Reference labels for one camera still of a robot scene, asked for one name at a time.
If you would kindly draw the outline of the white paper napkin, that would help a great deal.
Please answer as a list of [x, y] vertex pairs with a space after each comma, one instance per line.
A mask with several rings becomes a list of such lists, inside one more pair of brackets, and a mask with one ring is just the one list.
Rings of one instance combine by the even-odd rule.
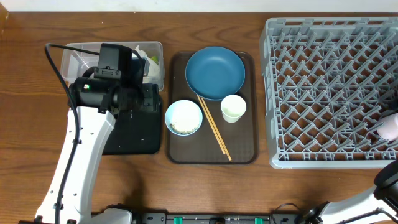
[[144, 50], [141, 50], [139, 46], [135, 48], [135, 51], [144, 59], [144, 77], [157, 77], [160, 74], [160, 67], [157, 62], [150, 58]]

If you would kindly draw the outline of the dark blue plate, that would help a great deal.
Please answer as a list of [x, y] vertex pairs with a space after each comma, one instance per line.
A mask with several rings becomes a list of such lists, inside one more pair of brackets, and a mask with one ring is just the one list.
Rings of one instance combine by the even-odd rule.
[[237, 93], [245, 78], [243, 61], [224, 47], [205, 47], [195, 52], [185, 68], [190, 89], [207, 100], [222, 100]]

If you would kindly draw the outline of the cream white plastic cup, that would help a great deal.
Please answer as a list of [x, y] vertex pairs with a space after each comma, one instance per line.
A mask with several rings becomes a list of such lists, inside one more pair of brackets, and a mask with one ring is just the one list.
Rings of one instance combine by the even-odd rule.
[[237, 122], [246, 112], [246, 102], [238, 95], [228, 95], [221, 101], [221, 112], [223, 118], [228, 123]]

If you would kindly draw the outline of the pink plastic cup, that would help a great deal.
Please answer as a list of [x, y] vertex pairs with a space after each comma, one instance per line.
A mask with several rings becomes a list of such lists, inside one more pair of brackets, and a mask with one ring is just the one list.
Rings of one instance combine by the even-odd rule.
[[378, 122], [380, 127], [377, 128], [377, 133], [381, 138], [388, 141], [395, 141], [398, 137], [398, 121], [397, 113], [389, 115], [380, 119]]

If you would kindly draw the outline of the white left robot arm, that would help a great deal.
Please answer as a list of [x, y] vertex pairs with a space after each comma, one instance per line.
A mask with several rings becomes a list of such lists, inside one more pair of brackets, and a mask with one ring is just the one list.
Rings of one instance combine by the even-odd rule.
[[158, 86], [79, 77], [69, 87], [75, 108], [58, 165], [33, 223], [141, 223], [141, 214], [110, 205], [91, 214], [102, 155], [153, 154], [160, 148]]

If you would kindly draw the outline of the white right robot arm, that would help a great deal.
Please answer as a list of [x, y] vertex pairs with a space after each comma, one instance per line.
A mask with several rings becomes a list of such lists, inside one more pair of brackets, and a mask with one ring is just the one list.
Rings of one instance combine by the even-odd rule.
[[397, 161], [383, 168], [367, 191], [339, 202], [325, 202], [296, 218], [295, 223], [397, 223]]

